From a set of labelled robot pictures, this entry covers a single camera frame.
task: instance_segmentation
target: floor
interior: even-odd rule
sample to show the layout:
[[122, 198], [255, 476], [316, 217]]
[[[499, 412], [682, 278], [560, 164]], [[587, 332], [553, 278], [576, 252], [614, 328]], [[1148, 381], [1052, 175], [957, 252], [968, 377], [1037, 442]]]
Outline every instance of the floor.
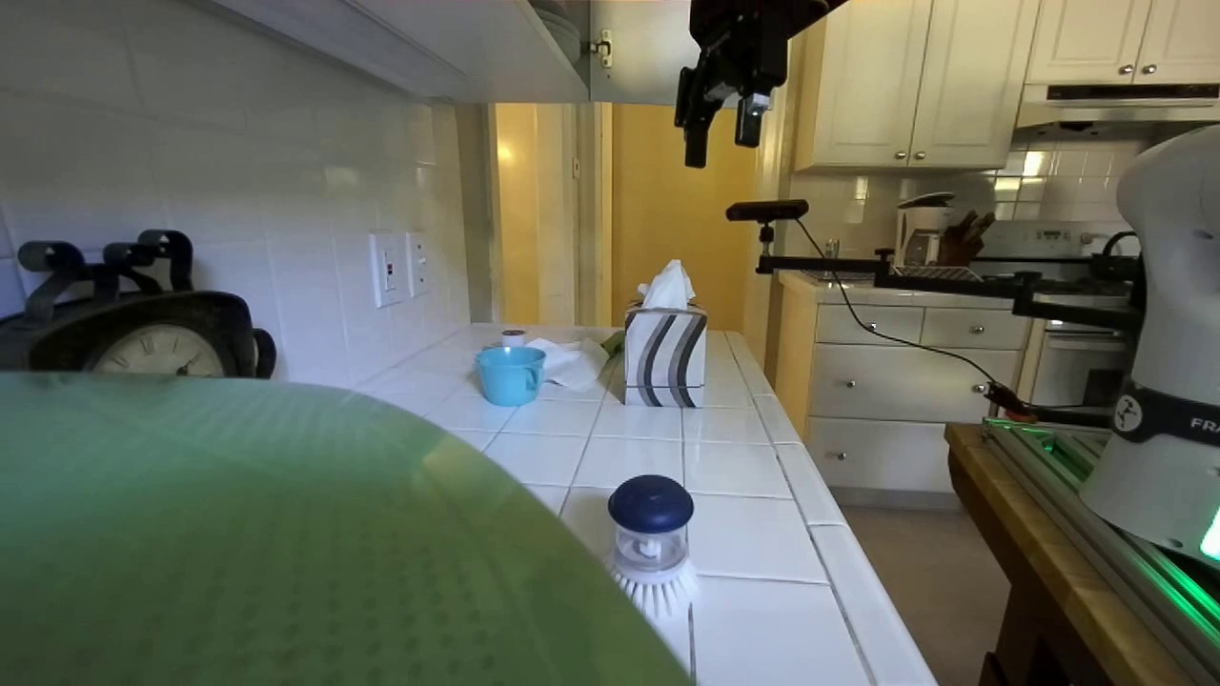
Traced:
[[942, 686], [976, 686], [1007, 579], [965, 511], [843, 507]]

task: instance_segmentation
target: cabinet drawer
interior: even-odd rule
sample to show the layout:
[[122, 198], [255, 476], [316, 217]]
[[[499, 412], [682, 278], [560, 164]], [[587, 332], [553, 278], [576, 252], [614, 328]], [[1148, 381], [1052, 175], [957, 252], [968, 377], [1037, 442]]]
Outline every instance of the cabinet drawer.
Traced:
[[820, 419], [804, 446], [831, 488], [953, 492], [946, 423]]
[[[888, 309], [888, 305], [854, 305], [862, 324], [881, 328], [885, 335], [919, 339], [923, 309]], [[816, 309], [820, 343], [885, 343], [850, 320], [846, 305]]]
[[[1018, 370], [1018, 351], [965, 351], [999, 381]], [[831, 419], [926, 419], [972, 423], [987, 412], [976, 393], [984, 373], [915, 347], [820, 347], [812, 415]]]
[[930, 347], [1022, 347], [1029, 332], [1026, 316], [984, 309], [926, 309], [923, 343]]

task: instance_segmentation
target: electrical outlet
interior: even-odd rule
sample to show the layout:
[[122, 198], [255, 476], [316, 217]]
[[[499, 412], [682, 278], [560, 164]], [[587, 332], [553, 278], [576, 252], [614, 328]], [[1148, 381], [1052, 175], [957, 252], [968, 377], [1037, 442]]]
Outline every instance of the electrical outlet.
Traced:
[[408, 232], [408, 297], [419, 297], [427, 286], [427, 248], [416, 232]]
[[408, 297], [408, 236], [370, 232], [374, 305], [389, 309]]

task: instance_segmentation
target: blue lid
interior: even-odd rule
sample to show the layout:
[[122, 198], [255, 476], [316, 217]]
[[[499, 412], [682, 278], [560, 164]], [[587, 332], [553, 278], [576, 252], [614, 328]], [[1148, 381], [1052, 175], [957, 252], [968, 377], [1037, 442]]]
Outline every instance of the blue lid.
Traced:
[[637, 534], [671, 534], [682, 530], [694, 515], [690, 492], [660, 473], [625, 480], [610, 495], [610, 518]]

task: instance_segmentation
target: blue mug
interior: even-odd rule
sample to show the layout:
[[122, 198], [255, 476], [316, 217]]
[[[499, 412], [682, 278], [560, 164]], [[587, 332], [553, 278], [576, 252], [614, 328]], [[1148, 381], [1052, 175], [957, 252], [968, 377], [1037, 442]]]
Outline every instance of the blue mug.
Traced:
[[545, 351], [492, 343], [477, 354], [477, 385], [488, 404], [522, 408], [538, 396]]

